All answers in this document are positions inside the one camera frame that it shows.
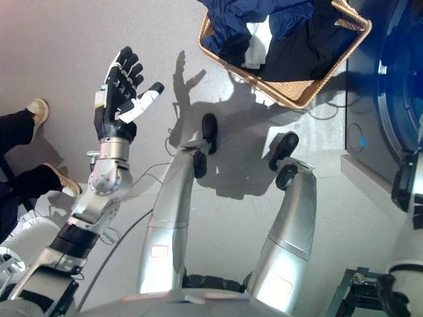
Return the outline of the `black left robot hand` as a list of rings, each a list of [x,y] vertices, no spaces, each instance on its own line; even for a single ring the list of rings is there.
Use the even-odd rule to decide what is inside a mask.
[[[113,59],[103,84],[95,92],[93,123],[99,141],[117,137],[132,143],[137,133],[135,119],[163,93],[165,88],[160,82],[137,93],[143,82],[142,70],[143,65],[129,46]]]

